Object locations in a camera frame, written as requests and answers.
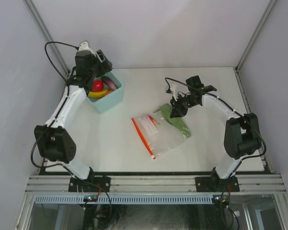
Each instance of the red wire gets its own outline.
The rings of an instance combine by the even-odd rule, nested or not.
[[[99,188],[97,197],[99,197],[100,194],[101,194],[101,188]]]
[[[231,186],[228,185],[227,188],[228,188],[228,190],[229,190],[229,194],[228,194],[228,197],[227,197],[227,198],[230,198],[230,195],[231,195]]]

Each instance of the yellow banana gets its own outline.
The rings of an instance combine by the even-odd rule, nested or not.
[[[91,91],[88,93],[88,97],[102,98],[106,95],[109,89],[102,90],[100,92]]]

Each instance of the toy fruit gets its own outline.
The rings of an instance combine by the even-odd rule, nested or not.
[[[100,92],[104,89],[104,83],[102,82],[102,80],[95,80],[94,81],[94,85],[92,87],[92,90],[94,92]]]
[[[95,98],[102,98],[106,95],[106,93],[109,91],[109,89],[104,89],[103,91],[100,92],[89,92],[88,97],[95,97]]]
[[[110,78],[108,78],[107,76],[101,77],[101,80],[102,80],[106,85],[108,85],[108,87],[111,88],[112,90],[117,90],[117,87],[116,87],[115,83],[114,83]]]
[[[114,90],[109,90],[108,92],[106,92],[105,96],[112,93]]]

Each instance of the metal rail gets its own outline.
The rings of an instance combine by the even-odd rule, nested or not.
[[[23,2],[26,5],[27,9],[29,10],[33,20],[35,21],[37,27],[39,28],[39,30],[42,33],[45,40],[47,42],[53,41],[47,27],[45,26],[45,24],[44,24],[41,16],[39,15],[37,8],[35,7],[32,0],[23,0]],[[61,53],[59,52],[58,48],[55,46],[55,44],[49,44],[49,46],[53,52],[54,58],[59,62],[60,66],[63,69],[63,71],[65,72],[66,76],[68,76],[69,69],[68,69]]]
[[[269,18],[270,14],[271,14],[271,11],[272,9],[274,8],[275,4],[277,3],[278,0],[270,0],[267,8],[265,9],[265,12],[263,14],[263,16],[261,17],[248,45],[246,46],[241,58],[240,58],[240,61],[237,65],[237,70],[240,70],[245,59],[247,58],[248,54],[250,53],[252,47],[254,46],[255,42],[257,41],[257,38],[260,34],[260,32],[262,31],[267,19]]]
[[[282,220],[283,229],[288,230],[288,195],[275,195],[277,211]]]
[[[195,175],[192,176],[110,176],[111,195],[147,194],[198,194]],[[280,175],[237,175],[240,192],[233,195],[285,194],[286,189]],[[25,194],[77,194],[69,193],[70,176],[30,176]]]

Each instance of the white wall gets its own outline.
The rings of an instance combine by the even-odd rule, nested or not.
[[[54,40],[87,39],[115,68],[236,66],[269,1],[33,0]]]
[[[34,128],[50,117],[63,88],[44,43],[21,0],[0,1],[0,230],[13,227],[35,170]]]
[[[241,75],[272,168],[282,174],[288,192],[288,0],[276,4]]]

